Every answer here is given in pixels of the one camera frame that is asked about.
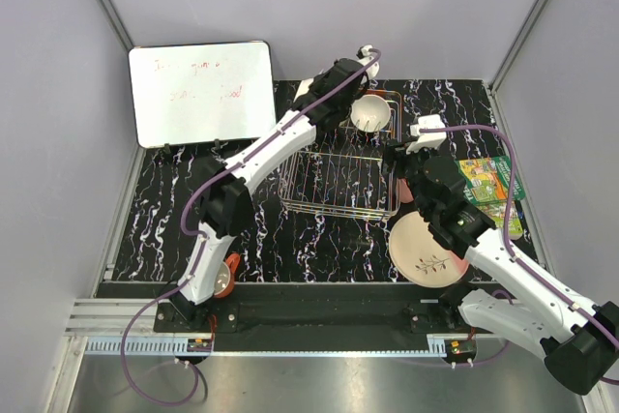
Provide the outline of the large white plate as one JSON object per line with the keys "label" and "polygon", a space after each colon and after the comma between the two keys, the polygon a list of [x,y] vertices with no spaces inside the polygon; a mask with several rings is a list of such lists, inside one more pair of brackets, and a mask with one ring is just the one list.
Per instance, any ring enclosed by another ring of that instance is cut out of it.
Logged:
{"label": "large white plate", "polygon": [[313,83],[312,78],[302,80],[299,84],[299,87],[297,88],[294,101],[296,101],[299,97],[305,95],[309,91],[309,88],[312,85],[312,83]]}

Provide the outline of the small white bowl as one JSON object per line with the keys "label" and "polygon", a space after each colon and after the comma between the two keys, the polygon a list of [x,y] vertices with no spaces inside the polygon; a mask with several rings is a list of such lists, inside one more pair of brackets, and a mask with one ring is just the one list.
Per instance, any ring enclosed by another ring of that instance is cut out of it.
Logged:
{"label": "small white bowl", "polygon": [[350,121],[364,133],[375,133],[387,127],[391,119],[388,103],[376,95],[365,95],[352,104]]}

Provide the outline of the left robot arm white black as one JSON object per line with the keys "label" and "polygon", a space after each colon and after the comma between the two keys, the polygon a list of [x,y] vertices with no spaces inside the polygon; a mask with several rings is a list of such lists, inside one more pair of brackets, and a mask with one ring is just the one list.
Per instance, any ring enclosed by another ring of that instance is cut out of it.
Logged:
{"label": "left robot arm white black", "polygon": [[190,262],[177,287],[165,295],[184,329],[196,332],[207,324],[206,303],[215,296],[230,244],[251,225],[256,188],[319,134],[333,131],[349,117],[353,103],[377,75],[379,57],[380,51],[369,45],[356,59],[338,59],[299,88],[301,93],[267,134],[223,162],[206,162],[206,180],[188,200],[180,220],[182,232],[195,239]]}

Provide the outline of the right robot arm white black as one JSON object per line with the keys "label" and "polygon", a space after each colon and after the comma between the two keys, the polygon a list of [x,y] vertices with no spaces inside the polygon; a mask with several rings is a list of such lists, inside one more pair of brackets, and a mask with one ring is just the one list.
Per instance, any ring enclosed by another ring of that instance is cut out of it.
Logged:
{"label": "right robot arm white black", "polygon": [[390,140],[385,173],[405,180],[432,239],[493,277],[518,303],[502,303],[469,283],[442,297],[439,320],[451,332],[476,327],[540,358],[552,377],[585,396],[618,361],[618,307],[571,290],[514,246],[494,221],[465,198],[456,163],[434,149],[416,152]]}

